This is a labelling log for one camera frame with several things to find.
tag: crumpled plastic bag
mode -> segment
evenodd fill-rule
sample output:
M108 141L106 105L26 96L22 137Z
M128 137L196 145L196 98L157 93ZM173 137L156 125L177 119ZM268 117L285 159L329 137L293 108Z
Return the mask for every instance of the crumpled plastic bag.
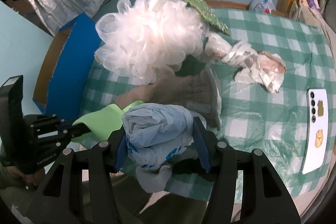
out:
M250 11L270 14L272 10L276 10L272 0L252 0Z
M162 191L171 176L165 162L193 142L193 115L182 106L148 103L129 109L122 121L140 185L148 193Z
M120 76L142 85L180 70L187 55L199 57L208 30L199 13L183 0L119 0L118 13L96 24L105 45L96 60Z
M211 32L208 36L204 49L208 57L231 66L243 67L235 76L236 82L260 83L270 93L278 93L286 72L285 64L279 55L266 51L257 53L245 41L239 41L231 46L217 33Z

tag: gold sticker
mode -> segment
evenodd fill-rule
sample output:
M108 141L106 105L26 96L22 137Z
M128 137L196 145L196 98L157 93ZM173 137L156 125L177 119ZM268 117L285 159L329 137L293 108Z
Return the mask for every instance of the gold sticker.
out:
M317 116L322 117L324 113L324 108L323 108L323 101L319 100L317 103Z
M318 130L316 132L315 147L319 148L323 143L323 130Z

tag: green checkered tablecloth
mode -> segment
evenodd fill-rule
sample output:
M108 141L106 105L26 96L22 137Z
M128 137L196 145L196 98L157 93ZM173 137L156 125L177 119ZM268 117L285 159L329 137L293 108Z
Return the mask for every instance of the green checkered tablecloth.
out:
M336 133L336 75L331 51L322 32L282 17L250 11L215 9L215 14L229 27L228 40L248 41L257 51L279 54L287 68L278 94L270 94L260 84L234 82L237 68L215 63L222 88L222 129L214 131L219 140L239 150L260 148L268 156L292 196L315 189L330 163ZM188 57L178 73L195 75L203 63ZM116 96L132 89L133 79L119 77L94 62L83 95L82 111L100 110ZM309 88L325 88L328 93L329 130L324 164L306 175L301 173L307 141ZM84 146L96 140L88 139ZM125 172L134 174L134 166ZM173 175L166 191L207 200L212 184L198 175ZM236 188L236 202L241 202L242 174Z

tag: silver screw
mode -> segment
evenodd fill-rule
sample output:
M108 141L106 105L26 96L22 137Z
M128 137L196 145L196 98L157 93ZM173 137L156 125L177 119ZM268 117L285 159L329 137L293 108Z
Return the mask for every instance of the silver screw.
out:
M217 146L218 146L219 148L226 148L227 144L224 143L224 142L219 142L219 143L217 144Z
M109 145L109 142L108 141L101 141L100 143L99 143L99 146L100 147L107 147Z
M257 155L257 156L261 156L263 154L263 152L260 150L260 149L256 149L254 150L254 153Z
M69 155L71 153L71 151L72 151L72 149L68 147L68 148L63 150L63 154L64 155Z

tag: lime green cloth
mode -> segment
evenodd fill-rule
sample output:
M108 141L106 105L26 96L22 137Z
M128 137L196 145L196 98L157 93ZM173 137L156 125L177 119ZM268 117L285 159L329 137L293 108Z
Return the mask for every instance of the lime green cloth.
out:
M118 130L121 128L123 122L121 116L129 110L131 107L144 104L143 101L135 101L129 106L121 110L116 104L109 105L103 109L91 112L80 117L73 124L84 123L92 132L88 133L89 135L94 134L95 139L99 141L107 140L111 135L112 131ZM82 135L81 137L73 138L73 142L81 142L86 139L87 134Z

